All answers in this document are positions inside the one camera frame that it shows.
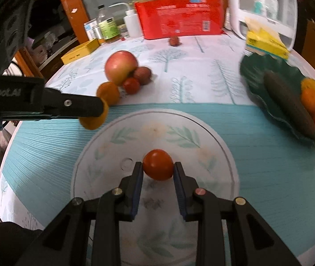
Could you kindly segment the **yellow flat box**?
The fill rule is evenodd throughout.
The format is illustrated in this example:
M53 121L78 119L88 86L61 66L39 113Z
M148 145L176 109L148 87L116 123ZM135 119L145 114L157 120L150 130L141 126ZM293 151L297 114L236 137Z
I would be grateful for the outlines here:
M92 54L97 48L100 47L98 39L93 39L87 42L84 42L75 48L71 49L65 55L61 57L64 65L77 61L85 56Z

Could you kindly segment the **red yellow apple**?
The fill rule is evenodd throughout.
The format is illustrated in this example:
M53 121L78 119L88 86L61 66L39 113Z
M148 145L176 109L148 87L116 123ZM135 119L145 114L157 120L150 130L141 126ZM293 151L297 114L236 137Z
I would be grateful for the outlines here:
M121 86L138 65L135 55L129 51L117 51L106 61L104 72L109 82Z

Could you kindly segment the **overripe dark brown banana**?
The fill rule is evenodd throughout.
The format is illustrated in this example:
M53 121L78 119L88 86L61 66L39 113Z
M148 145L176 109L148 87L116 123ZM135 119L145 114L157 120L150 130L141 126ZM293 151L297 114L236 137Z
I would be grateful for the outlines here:
M265 89L278 105L289 124L305 137L315 140L315 124L308 111L287 83L273 71L263 76Z

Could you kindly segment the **yellow tissue pack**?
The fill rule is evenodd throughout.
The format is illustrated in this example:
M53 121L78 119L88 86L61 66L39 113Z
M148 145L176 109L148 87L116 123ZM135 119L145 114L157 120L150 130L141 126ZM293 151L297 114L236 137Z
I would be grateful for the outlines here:
M248 27L245 49L260 55L288 59L290 52L276 31L251 18L246 18L245 23Z

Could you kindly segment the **yellow orange kumquat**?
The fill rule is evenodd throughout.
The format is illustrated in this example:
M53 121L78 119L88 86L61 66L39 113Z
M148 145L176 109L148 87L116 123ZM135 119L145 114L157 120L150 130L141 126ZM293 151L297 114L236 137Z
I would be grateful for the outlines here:
M79 117L79 123L81 126L87 130L96 130L101 127L107 119L109 106L103 102L103 113L99 117Z

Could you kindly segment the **large yellow orange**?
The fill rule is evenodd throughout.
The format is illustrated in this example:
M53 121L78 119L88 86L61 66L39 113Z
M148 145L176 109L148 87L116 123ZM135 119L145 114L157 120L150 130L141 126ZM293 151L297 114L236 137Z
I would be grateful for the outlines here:
M315 91L315 80L311 78L304 78L301 83L301 91L304 91L306 89L312 89Z

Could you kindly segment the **red yogurt multipack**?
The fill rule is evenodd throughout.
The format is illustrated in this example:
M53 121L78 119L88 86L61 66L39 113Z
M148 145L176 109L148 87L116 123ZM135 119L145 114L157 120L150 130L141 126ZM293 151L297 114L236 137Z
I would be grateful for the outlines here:
M225 0L135 0L147 40L223 33Z

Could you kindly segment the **brown lychee near apple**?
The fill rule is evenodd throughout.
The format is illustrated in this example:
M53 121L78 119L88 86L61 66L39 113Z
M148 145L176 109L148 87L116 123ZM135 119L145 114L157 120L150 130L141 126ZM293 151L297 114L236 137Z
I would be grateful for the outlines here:
M138 67L133 72L133 77L138 80L140 85L147 85L150 83L152 72L148 67Z

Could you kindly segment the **small red tomato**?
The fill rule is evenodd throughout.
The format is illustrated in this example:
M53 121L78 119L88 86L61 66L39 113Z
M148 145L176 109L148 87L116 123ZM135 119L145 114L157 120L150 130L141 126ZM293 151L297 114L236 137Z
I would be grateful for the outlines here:
M134 95L136 93L139 92L140 90L140 83L137 79L135 78L127 78L124 82L123 82L123 88L125 90L125 92L129 95Z

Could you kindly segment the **wooden glass cabinet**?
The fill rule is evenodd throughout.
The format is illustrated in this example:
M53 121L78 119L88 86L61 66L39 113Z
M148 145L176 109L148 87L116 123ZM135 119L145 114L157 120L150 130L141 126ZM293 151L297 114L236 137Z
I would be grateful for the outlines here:
M86 8L82 0L61 0L63 9L67 15L74 34L80 43L88 41L88 36L84 30L83 24L89 20ZM29 51L22 47L15 54L15 59L19 63L19 68L26 77L43 78L39 68L35 65L29 55Z

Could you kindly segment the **small orange mandarin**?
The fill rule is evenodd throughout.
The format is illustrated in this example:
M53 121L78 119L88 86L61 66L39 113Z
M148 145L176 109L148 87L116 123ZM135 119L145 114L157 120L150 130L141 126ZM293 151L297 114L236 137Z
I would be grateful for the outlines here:
M301 102L309 113L315 113L315 90L305 88L300 96Z

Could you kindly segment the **green label glass bottle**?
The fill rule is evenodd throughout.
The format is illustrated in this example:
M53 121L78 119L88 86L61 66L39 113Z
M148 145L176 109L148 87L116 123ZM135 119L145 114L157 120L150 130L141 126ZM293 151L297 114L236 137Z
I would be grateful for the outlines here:
M98 27L106 43L112 43L121 37L120 31L111 12L101 4L98 6Z

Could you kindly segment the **white plastic storage case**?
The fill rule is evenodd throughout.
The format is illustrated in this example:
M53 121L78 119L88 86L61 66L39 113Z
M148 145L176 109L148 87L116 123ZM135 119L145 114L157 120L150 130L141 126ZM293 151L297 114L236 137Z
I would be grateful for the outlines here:
M291 50L297 31L296 0L228 0L231 29L246 39L246 20L256 20L277 32L281 41Z

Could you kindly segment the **white squeeze bottle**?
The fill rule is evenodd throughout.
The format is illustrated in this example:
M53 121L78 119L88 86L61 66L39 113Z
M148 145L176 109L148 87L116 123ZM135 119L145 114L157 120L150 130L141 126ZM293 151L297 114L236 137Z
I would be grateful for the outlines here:
M110 7L116 7L116 6L125 6L126 7L125 16L124 16L123 20L125 23L125 27L127 28L127 31L129 33L129 37L132 39L142 37L143 32L142 32L141 24L139 21L139 16L135 12L135 10L132 9L129 6L129 4L127 4L125 2L119 2L119 3L113 4L113 5L109 6L109 8Z

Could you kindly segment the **small orange kumquat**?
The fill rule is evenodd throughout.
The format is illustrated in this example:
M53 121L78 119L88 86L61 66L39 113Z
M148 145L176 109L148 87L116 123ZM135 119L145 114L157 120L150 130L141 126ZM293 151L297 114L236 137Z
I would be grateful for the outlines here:
M120 101L119 89L113 82L102 83L97 88L96 96L103 99L108 106L116 105Z

